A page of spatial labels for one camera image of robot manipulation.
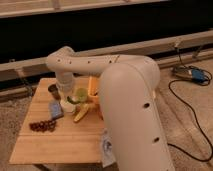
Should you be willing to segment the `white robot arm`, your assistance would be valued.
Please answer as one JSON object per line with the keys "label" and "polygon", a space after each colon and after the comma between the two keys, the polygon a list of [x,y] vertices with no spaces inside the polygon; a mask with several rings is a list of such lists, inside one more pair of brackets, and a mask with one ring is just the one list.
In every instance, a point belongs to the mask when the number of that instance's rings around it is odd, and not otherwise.
{"label": "white robot arm", "polygon": [[141,55],[75,57],[69,47],[46,58],[63,93],[73,75],[97,76],[98,97],[119,171],[175,171],[153,92],[158,64]]}

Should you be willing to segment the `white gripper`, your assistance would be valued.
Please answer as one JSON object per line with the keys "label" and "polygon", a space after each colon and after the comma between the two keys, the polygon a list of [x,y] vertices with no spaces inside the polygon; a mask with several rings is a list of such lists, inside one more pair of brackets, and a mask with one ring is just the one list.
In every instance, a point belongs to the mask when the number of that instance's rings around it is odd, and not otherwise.
{"label": "white gripper", "polygon": [[64,101],[73,91],[75,85],[74,75],[72,73],[56,73],[56,85]]}

